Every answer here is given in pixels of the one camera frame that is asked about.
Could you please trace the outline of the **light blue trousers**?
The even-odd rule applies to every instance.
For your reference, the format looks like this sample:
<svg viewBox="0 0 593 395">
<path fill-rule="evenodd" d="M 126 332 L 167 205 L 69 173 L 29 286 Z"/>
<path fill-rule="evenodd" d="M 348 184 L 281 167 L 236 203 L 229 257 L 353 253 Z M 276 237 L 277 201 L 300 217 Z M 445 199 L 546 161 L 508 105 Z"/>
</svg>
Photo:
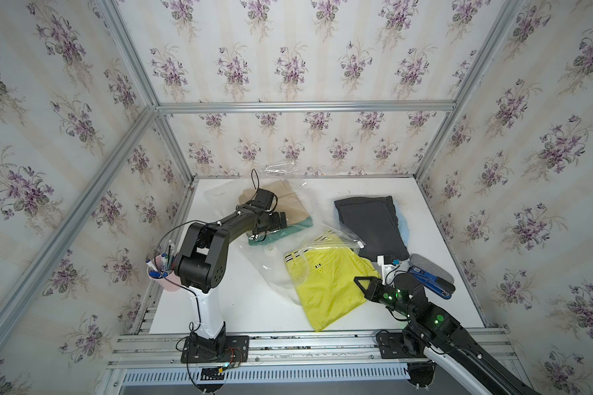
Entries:
<svg viewBox="0 0 593 395">
<path fill-rule="evenodd" d="M 400 237 L 405 243 L 405 245 L 409 245 L 410 230 L 408 222 L 398 205 L 395 205 L 395 213 L 398 219 L 398 230 L 400 232 Z"/>
</svg>

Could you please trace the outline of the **beige trousers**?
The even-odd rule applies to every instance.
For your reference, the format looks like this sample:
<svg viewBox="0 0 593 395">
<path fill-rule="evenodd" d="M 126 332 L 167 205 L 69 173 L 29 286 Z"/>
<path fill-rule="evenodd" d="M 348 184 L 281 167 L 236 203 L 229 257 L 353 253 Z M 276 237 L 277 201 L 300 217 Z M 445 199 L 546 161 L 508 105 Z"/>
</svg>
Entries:
<svg viewBox="0 0 593 395">
<path fill-rule="evenodd" d="M 288 225 L 302 222 L 308 217 L 312 218 L 312 215 L 306 209 L 304 197 L 301 197 L 299 194 L 300 191 L 296 187 L 293 187 L 286 179 L 280 179 L 265 185 L 257 185 L 253 189 L 243 191 L 237 201 L 237 212 L 241 214 L 253 213 L 254 219 L 256 219 L 259 213 L 264 212 L 248 205 L 255 191 L 259 188 L 268 189 L 277 195 L 278 201 L 273 212 L 285 212 Z"/>
</svg>

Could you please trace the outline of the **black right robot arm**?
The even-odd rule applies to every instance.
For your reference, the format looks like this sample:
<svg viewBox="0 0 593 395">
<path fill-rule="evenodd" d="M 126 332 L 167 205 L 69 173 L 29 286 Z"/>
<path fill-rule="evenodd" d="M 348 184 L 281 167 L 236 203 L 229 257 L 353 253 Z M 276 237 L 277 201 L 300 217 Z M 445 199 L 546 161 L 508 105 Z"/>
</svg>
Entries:
<svg viewBox="0 0 593 395">
<path fill-rule="evenodd" d="M 399 332 L 377 332 L 381 358 L 425 358 L 446 370 L 472 394 L 535 394 L 536 391 L 487 352 L 461 323 L 431 302 L 413 275 L 401 273 L 391 285 L 375 276 L 356 276 L 367 301 L 399 314 Z"/>
</svg>

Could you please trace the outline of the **dark grey trousers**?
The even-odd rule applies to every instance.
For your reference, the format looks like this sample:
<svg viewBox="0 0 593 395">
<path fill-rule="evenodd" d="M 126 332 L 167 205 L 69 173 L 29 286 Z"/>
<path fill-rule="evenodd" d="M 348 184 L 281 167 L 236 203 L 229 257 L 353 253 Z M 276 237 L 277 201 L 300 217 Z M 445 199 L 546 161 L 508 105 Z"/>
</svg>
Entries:
<svg viewBox="0 0 593 395">
<path fill-rule="evenodd" d="M 360 257 L 375 262 L 383 256 L 386 263 L 409 259 L 393 197 L 347 197 L 336 200 L 334 207 L 340 223 L 364 243 Z"/>
</svg>

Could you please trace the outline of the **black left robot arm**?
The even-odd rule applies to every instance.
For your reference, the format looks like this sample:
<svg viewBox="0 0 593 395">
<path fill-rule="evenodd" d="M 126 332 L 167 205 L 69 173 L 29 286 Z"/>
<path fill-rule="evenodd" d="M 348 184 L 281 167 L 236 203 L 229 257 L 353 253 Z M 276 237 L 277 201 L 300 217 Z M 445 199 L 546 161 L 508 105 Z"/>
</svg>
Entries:
<svg viewBox="0 0 593 395">
<path fill-rule="evenodd" d="M 232 241 L 246 233 L 266 235 L 288 227 L 287 215 L 250 204 L 215 222 L 191 222 L 174 258 L 174 273 L 181 286 L 194 296 L 198 322 L 196 343 L 220 353 L 226 344 L 226 322 L 222 318 L 217 287 L 227 269 Z"/>
</svg>

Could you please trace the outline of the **yellow-green trousers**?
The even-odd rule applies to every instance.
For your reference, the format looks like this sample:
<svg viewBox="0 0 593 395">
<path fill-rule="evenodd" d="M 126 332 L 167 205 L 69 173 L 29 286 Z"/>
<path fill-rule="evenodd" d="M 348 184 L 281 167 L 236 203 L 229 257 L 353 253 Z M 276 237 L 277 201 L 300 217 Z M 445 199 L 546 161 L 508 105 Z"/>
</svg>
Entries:
<svg viewBox="0 0 593 395">
<path fill-rule="evenodd" d="M 366 302 L 356 277 L 380 273 L 358 255 L 362 243 L 327 230 L 287 253 L 284 264 L 311 327 L 320 332 Z"/>
</svg>

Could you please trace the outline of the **clear plastic vacuum bag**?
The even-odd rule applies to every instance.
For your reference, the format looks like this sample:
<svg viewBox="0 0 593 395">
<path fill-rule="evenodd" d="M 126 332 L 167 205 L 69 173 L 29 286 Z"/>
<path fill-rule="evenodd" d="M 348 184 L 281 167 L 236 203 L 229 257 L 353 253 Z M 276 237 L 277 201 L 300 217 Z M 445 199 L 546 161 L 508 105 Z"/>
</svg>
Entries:
<svg viewBox="0 0 593 395">
<path fill-rule="evenodd" d="M 304 258 L 298 257 L 293 263 L 291 253 L 300 255 L 306 250 L 331 253 L 341 248 L 359 253 L 366 244 L 327 212 L 325 203 L 316 197 L 313 184 L 297 177 L 294 161 L 275 162 L 251 174 L 250 181 L 233 179 L 208 189 L 204 198 L 222 218 L 252 199 L 258 188 L 277 196 L 271 206 L 286 214 L 287 227 L 263 230 L 259 235 L 248 230 L 232 247 L 251 262 L 273 291 L 299 304 L 297 287 L 306 282 L 312 270 Z"/>
</svg>

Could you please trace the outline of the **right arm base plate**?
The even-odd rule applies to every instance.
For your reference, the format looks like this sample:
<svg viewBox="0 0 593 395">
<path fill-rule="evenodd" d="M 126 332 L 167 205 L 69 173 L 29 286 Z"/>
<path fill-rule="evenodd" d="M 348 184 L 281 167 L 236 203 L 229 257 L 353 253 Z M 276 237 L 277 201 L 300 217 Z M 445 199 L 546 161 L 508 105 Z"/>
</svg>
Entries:
<svg viewBox="0 0 593 395">
<path fill-rule="evenodd" d="M 380 330 L 375 339 L 383 360 L 428 359 L 424 354 L 426 342 L 406 329 L 397 332 Z"/>
</svg>

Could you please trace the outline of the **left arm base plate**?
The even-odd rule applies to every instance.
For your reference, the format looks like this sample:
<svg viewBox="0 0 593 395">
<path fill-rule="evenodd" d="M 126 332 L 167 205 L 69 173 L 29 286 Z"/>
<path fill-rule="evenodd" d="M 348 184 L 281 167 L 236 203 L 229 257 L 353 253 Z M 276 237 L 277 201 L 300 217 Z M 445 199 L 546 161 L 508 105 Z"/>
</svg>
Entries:
<svg viewBox="0 0 593 395">
<path fill-rule="evenodd" d="M 176 345 L 181 352 L 182 364 L 202 364 L 217 362 L 247 362 L 250 345 L 248 336 L 220 337 L 205 339 L 196 335 L 186 337 Z"/>
</svg>

